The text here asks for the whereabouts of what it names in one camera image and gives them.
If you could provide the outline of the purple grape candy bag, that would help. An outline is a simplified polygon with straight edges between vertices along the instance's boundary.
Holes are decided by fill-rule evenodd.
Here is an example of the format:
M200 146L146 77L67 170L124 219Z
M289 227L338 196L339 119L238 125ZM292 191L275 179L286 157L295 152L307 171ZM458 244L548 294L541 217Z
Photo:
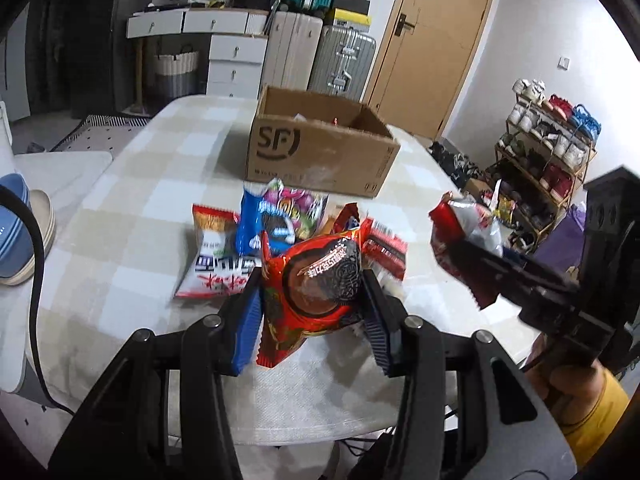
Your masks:
M326 211L326 193L288 188L272 179L262 193L262 199L282 211L291 221L296 240L308 240L317 233Z

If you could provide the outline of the stacked blue bowls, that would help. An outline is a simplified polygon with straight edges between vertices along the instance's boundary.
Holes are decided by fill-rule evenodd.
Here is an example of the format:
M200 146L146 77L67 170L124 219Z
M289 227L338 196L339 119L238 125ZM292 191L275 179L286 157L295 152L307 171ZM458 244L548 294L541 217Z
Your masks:
M6 174L1 178L1 185L19 197L28 209L32 209L29 187L20 174ZM9 209L1 207L0 276L12 278L33 254L32 238L24 223Z

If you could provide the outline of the red white snack packet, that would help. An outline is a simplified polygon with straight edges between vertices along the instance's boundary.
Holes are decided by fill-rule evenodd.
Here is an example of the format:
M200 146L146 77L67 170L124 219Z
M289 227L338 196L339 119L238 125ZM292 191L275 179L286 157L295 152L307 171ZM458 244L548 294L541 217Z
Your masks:
M501 259L503 244L499 222L485 205L471 196L445 193L428 216L433 222L431 248L436 262L465 284L483 310L498 297L496 272L488 266Z

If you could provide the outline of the beige suitcase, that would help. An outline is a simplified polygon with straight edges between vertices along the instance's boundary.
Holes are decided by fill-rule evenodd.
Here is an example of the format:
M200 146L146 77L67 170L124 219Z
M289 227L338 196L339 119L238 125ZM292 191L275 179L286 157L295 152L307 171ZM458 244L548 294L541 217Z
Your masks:
M322 27L322 19L314 16L274 14L262 66L262 88L307 90Z

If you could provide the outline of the shoe rack with shoes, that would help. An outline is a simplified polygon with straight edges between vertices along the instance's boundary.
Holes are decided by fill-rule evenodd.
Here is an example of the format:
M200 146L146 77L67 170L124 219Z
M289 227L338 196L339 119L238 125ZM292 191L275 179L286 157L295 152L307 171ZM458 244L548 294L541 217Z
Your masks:
M520 78L512 92L515 102L486 174L500 185L508 244L533 252L570 211L602 126L582 104L548 96L541 80Z

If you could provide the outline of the beige plate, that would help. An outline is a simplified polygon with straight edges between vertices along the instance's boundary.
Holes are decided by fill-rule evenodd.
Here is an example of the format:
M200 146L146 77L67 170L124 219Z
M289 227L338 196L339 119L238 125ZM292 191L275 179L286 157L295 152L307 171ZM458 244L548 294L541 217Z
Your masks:
M53 246L55 233L56 233L56 221L55 211L50 201L50 197L46 192L41 190L31 190L29 194L30 204L32 205L32 213L34 214L43 244L44 255L49 255L49 252ZM26 282L32 277L35 272L35 256L31 256L30 259L8 278L2 278L0 284L3 286L17 286Z

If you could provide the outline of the blue Oreo cookie packet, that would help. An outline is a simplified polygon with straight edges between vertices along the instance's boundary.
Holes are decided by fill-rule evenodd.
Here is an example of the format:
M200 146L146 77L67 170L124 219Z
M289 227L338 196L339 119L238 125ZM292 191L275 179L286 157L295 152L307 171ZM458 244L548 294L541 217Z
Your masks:
M235 250L240 256L262 254L262 233L267 234L273 255L286 252L296 242L293 221L277 205L244 190L238 228L235 233Z

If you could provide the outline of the silver grey suitcase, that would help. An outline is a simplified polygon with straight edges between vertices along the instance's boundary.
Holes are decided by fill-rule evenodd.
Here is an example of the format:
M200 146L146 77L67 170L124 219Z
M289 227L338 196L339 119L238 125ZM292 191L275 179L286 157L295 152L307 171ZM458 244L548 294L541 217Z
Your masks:
M375 40L356 29L324 26L307 89L359 102L375 50Z

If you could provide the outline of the wooden door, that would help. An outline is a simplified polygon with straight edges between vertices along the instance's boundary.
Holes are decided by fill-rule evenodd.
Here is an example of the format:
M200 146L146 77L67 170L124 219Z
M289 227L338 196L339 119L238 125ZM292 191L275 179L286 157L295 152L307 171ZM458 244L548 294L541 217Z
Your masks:
M438 139L468 76L492 0L394 0L364 99L392 126Z

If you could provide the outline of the brown SF cardboard box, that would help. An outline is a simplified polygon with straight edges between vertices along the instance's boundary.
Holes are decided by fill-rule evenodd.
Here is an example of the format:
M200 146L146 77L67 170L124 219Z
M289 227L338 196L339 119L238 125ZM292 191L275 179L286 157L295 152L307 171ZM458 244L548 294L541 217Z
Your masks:
M375 198L400 150L367 105L341 96L269 86L248 140L245 179Z

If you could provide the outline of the red black wafer packet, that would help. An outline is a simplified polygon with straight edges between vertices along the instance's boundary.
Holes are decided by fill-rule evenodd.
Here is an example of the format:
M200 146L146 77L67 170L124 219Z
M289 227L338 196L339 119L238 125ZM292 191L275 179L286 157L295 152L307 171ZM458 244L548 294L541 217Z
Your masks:
M361 251L398 281L405 278L408 243L384 224L365 218L360 224Z

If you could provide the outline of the dotted floor rug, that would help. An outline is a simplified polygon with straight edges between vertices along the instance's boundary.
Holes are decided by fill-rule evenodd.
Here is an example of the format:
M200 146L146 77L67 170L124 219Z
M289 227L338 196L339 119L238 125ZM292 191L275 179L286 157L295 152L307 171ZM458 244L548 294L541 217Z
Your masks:
M144 117L88 115L51 152L109 152L116 157L149 121Z

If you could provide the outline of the red chocolate pie packet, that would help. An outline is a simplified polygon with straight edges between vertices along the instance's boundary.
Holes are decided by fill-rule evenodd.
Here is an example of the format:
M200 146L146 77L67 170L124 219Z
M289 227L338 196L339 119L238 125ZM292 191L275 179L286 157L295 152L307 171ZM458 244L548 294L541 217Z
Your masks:
M276 367L306 339L357 321L363 244L358 205L346 204L326 225L328 232L279 255L272 252L268 234L260 233L265 319L257 364L262 367Z

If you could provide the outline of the white drawer desk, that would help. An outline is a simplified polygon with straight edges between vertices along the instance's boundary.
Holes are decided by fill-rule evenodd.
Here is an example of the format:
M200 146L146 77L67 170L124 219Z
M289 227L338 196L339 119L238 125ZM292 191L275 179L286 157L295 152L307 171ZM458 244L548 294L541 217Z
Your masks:
M268 44L268 13L253 9L176 9L139 12L129 18L129 39L199 34L208 37L209 96L255 99Z

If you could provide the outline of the white red noodle snack bag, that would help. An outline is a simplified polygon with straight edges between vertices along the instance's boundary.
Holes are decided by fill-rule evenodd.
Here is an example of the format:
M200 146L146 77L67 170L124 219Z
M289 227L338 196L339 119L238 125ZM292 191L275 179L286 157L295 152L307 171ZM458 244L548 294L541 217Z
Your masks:
M192 206L192 216L198 251L175 297L210 299L239 294L253 270L262 265L258 257L240 256L235 250L240 216L197 204Z

